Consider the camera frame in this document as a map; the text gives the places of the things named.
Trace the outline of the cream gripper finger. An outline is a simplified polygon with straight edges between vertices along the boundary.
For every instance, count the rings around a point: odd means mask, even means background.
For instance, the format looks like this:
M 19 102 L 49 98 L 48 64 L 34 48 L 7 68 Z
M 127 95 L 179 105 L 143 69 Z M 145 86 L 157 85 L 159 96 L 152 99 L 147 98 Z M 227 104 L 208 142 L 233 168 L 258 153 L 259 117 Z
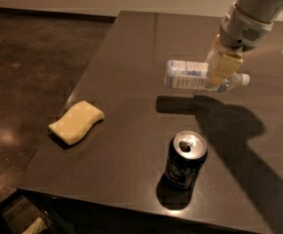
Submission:
M 212 69 L 209 84 L 211 86 L 220 86 L 242 63 L 243 58 L 236 54 L 221 54 L 220 59 Z
M 216 64 L 221 59 L 222 55 L 227 51 L 227 47 L 221 42 L 220 35 L 217 35 L 211 45 L 211 49 L 206 56 L 205 61 L 210 64 Z

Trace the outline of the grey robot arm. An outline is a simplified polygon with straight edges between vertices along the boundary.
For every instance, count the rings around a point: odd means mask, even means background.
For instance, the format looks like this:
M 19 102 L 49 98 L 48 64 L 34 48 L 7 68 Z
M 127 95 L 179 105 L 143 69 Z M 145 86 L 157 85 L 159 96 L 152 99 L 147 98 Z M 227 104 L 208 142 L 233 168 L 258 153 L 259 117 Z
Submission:
M 243 54 L 258 47 L 283 11 L 283 0 L 237 0 L 222 18 L 206 62 L 211 64 L 208 87 L 219 87 L 243 63 Z

